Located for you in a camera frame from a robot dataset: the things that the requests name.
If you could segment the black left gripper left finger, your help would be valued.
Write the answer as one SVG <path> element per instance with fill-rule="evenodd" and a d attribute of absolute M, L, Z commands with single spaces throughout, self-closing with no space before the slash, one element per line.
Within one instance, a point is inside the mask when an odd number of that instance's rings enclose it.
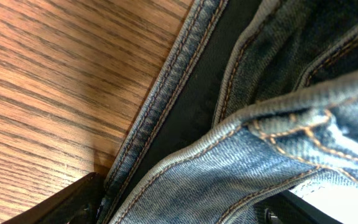
<path fill-rule="evenodd" d="M 104 178 L 92 172 L 3 224 L 95 224 Z"/>

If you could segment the blue denim jeans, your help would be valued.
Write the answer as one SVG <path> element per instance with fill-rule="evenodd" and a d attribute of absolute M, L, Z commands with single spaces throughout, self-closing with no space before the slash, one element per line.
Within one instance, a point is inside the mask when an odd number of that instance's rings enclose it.
<path fill-rule="evenodd" d="M 195 1 L 104 187 L 99 223 L 358 223 L 358 0 Z"/>

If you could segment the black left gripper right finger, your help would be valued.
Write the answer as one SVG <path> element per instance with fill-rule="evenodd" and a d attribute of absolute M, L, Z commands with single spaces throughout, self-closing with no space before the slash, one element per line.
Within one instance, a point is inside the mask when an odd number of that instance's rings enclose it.
<path fill-rule="evenodd" d="M 263 224 L 341 224 L 289 190 L 254 204 L 253 209 Z"/>

